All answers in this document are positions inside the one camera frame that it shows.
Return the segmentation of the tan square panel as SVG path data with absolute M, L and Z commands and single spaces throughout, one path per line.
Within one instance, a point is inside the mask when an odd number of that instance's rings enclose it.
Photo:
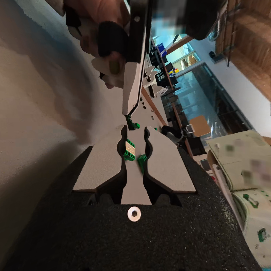
M 189 124 L 193 126 L 195 137 L 201 137 L 211 132 L 211 127 L 208 125 L 208 122 L 203 115 L 189 120 Z

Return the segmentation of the green lego face block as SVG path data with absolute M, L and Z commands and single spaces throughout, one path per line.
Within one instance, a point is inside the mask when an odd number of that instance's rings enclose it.
M 139 165 L 139 168 L 141 170 L 141 173 L 144 174 L 144 165 L 145 165 L 145 162 L 147 160 L 147 156 L 146 154 L 141 154 L 138 158 L 137 158 L 137 163 Z
M 135 161 L 136 159 L 135 145 L 129 139 L 125 142 L 125 153 L 123 157 L 125 161 Z

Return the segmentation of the dark green lego assembly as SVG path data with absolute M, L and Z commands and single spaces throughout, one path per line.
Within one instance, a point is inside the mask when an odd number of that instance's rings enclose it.
M 128 127 L 128 129 L 129 129 L 130 131 L 133 131 L 133 130 L 136 130 L 136 129 L 139 129 L 139 128 L 140 128 L 140 124 L 134 123 L 134 122 L 131 120 L 130 114 L 126 115 L 125 118 L 126 118 L 126 122 L 127 122 L 127 127 Z

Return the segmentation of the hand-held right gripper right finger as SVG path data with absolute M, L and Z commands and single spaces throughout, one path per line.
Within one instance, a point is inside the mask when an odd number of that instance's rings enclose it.
M 151 204 L 161 195 L 167 195 L 170 204 L 181 204 L 178 195 L 195 194 L 195 186 L 174 142 L 151 126 L 144 128 L 144 139 L 147 156 L 144 188 Z

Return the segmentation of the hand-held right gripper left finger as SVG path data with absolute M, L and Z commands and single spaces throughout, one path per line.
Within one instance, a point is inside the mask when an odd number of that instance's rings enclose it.
M 119 125 L 100 138 L 90 154 L 73 187 L 74 192 L 109 194 L 114 204 L 121 204 L 123 189 L 127 184 L 124 161 L 127 125 Z

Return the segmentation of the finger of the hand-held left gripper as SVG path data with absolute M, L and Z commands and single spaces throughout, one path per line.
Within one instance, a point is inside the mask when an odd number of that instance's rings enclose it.
M 140 101 L 140 95 L 141 95 L 141 88 L 143 86 L 143 79 L 145 74 L 145 65 L 146 62 L 146 53 L 144 53 L 143 59 L 141 60 L 140 64 L 137 63 L 136 66 L 136 74 L 134 83 L 132 85 L 131 93 L 130 93 L 130 99 L 131 99 L 131 105 L 132 108 L 130 110 L 130 115 L 133 115 L 135 111 L 138 108 L 139 101 Z
M 124 70 L 123 115 L 133 114 L 138 107 L 141 85 L 141 66 L 127 62 Z

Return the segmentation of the open lego instruction booklet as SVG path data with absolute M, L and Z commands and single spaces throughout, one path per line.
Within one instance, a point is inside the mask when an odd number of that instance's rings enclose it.
M 270 144 L 255 130 L 206 141 L 244 222 L 243 236 L 262 270 L 271 267 Z

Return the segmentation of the person's left hand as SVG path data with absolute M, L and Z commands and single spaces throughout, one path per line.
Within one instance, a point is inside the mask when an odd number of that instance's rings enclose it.
M 80 46 L 82 50 L 98 58 L 98 26 L 111 21 L 124 28 L 130 21 L 130 14 L 124 1 L 120 0 L 66 0 L 65 7 L 75 10 L 79 18 L 87 21 L 88 26 L 82 34 Z

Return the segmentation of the pale fin-shaped grip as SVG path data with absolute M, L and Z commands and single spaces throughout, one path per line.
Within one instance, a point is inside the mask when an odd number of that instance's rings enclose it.
M 157 75 L 157 70 L 154 70 L 155 66 L 150 66 L 145 68 L 144 71 L 144 79 L 147 80 L 147 82 L 153 82 L 155 79 L 155 76 Z
M 151 85 L 151 97 L 161 97 L 165 92 L 167 92 L 167 88 L 162 87 L 162 86 L 157 86 L 156 84 Z

